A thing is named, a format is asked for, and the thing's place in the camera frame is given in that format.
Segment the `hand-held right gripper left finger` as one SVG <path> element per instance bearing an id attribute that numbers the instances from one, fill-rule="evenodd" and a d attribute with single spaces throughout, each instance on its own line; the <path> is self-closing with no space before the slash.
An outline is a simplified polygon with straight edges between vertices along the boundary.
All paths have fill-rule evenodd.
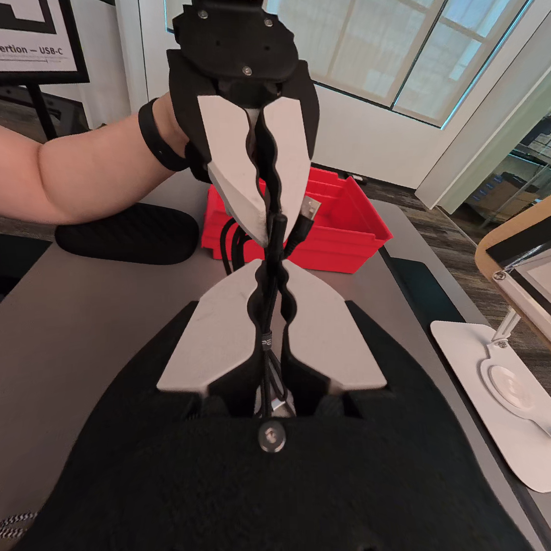
<path id="1" fill-rule="evenodd" d="M 207 394 L 210 384 L 242 365 L 255 349 L 247 305 L 257 289 L 255 259 L 206 291 L 157 382 L 167 392 Z"/>

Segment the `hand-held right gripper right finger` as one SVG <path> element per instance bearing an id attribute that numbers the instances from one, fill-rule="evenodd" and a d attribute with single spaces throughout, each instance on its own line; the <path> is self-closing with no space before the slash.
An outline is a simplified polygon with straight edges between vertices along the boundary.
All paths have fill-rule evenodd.
<path id="1" fill-rule="evenodd" d="M 325 377 L 331 394 L 384 388 L 387 380 L 344 298 L 290 260 L 282 267 L 292 307 L 286 321 L 292 359 Z"/>

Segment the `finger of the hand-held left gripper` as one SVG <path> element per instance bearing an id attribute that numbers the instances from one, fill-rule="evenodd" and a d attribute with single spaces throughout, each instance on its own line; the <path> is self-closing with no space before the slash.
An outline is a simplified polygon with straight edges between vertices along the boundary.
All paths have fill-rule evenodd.
<path id="1" fill-rule="evenodd" d="M 247 149 L 249 115 L 218 95 L 200 95 L 197 101 L 210 152 L 210 179 L 226 212 L 253 241 L 267 247 L 267 208 L 258 188 L 258 169 Z"/>
<path id="2" fill-rule="evenodd" d="M 265 227 L 256 242 L 268 245 L 269 215 L 287 218 L 286 240 L 300 214 L 310 171 L 300 101 L 279 97 L 261 110 L 256 123 L 258 176 L 265 184 Z"/>

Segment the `red plastic bin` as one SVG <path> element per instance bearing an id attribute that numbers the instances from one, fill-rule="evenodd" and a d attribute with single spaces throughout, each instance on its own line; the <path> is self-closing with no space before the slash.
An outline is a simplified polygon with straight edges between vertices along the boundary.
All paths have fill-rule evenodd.
<path id="1" fill-rule="evenodd" d="M 310 169 L 306 195 L 321 203 L 306 240 L 290 260 L 304 269 L 353 274 L 393 235 L 352 176 Z M 204 215 L 201 246 L 222 258 L 220 234 L 230 219 L 222 198 L 211 186 Z"/>

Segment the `person's left forearm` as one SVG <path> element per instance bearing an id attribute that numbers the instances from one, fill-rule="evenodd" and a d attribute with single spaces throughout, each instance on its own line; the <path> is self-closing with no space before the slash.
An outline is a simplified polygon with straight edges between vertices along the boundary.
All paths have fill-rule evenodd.
<path id="1" fill-rule="evenodd" d="M 147 147 L 137 115 L 45 144 L 1 127 L 1 217 L 90 222 L 142 200 L 172 174 Z"/>

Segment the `person's left hand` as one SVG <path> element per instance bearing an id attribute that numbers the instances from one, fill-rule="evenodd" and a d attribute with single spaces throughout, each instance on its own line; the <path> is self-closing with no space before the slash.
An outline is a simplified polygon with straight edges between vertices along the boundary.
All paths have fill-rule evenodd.
<path id="1" fill-rule="evenodd" d="M 189 138 L 176 120 L 169 92 L 155 99 L 153 103 L 153 116 L 163 141 L 178 156 L 185 157 L 185 147 L 189 142 Z"/>

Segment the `black wrist band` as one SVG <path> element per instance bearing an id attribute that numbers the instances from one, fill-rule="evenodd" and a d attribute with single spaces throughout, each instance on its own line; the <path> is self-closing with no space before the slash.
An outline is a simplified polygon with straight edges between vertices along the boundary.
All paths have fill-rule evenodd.
<path id="1" fill-rule="evenodd" d="M 153 113 L 155 100 L 157 98 L 153 98 L 139 109 L 138 124 L 141 136 L 149 151 L 164 168 L 172 172 L 186 170 L 189 168 L 187 159 L 179 156 L 162 138 L 158 130 Z"/>

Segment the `dark desk mat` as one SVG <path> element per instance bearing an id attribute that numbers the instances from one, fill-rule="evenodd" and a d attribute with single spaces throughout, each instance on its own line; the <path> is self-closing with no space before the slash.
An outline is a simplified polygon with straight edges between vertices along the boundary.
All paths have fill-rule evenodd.
<path id="1" fill-rule="evenodd" d="M 392 256 L 387 261 L 410 308 L 426 333 L 430 334 L 430 326 L 434 321 L 465 322 L 424 263 Z"/>

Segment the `framed marker sign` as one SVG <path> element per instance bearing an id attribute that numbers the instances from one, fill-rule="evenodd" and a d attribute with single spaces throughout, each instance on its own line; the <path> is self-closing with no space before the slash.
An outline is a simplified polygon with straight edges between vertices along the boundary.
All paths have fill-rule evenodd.
<path id="1" fill-rule="evenodd" d="M 71 1 L 1 1 L 1 85 L 27 88 L 47 140 L 57 134 L 40 86 L 89 82 Z"/>

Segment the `stack of storage boxes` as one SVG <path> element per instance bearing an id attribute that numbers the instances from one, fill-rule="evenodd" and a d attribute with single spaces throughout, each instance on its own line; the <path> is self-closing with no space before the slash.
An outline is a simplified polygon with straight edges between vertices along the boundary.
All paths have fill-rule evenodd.
<path id="1" fill-rule="evenodd" d="M 472 209 L 493 222 L 506 222 L 539 199 L 539 189 L 521 177 L 491 173 L 465 200 Z"/>

